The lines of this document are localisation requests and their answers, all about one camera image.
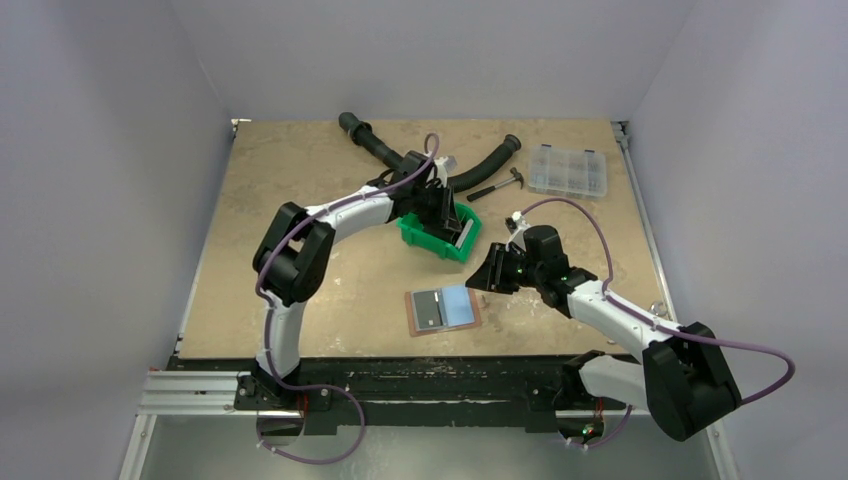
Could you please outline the green plastic bin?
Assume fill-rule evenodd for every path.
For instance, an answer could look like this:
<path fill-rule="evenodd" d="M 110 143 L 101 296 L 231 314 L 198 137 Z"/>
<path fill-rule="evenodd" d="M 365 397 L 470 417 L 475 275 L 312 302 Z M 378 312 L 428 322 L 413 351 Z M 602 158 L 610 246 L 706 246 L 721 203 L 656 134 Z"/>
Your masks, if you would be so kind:
<path fill-rule="evenodd" d="M 468 205 L 457 203 L 456 210 L 463 227 L 468 220 L 474 221 L 473 229 L 461 248 L 458 248 L 456 244 L 448 244 L 425 233 L 422 223 L 414 214 L 401 217 L 395 224 L 400 229 L 401 238 L 407 245 L 432 252 L 443 260 L 466 263 L 482 231 L 483 223 Z"/>

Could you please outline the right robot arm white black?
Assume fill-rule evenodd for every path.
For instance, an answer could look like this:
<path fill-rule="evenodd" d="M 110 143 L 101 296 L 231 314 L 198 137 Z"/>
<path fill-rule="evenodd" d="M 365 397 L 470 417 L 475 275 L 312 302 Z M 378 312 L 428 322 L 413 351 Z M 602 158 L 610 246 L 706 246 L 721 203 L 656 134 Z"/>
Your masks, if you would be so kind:
<path fill-rule="evenodd" d="M 680 326 L 607 292 L 592 272 L 574 266 L 557 230 L 518 230 L 518 243 L 494 243 L 466 287 L 513 294 L 535 290 L 543 303 L 590 326 L 623 347 L 627 362 L 587 352 L 564 368 L 561 392 L 576 407 L 609 398 L 650 413 L 671 439 L 684 441 L 737 410 L 743 399 L 713 332 L 703 324 Z"/>

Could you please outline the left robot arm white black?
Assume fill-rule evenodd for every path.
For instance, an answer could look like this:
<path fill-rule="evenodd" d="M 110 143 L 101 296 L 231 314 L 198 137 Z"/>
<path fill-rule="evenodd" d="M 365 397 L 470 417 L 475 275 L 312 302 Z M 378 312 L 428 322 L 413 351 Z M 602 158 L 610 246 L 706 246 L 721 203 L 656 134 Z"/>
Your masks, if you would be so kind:
<path fill-rule="evenodd" d="M 267 373 L 259 395 L 272 408 L 297 399 L 291 374 L 300 363 L 300 331 L 307 302 L 320 288 L 334 246 L 371 227 L 413 214 L 425 234 L 448 245 L 465 239 L 448 175 L 450 156 L 410 151 L 398 169 L 375 178 L 353 193 L 308 207 L 283 204 L 254 255 L 256 294 L 268 306 L 262 345 L 256 356 Z"/>

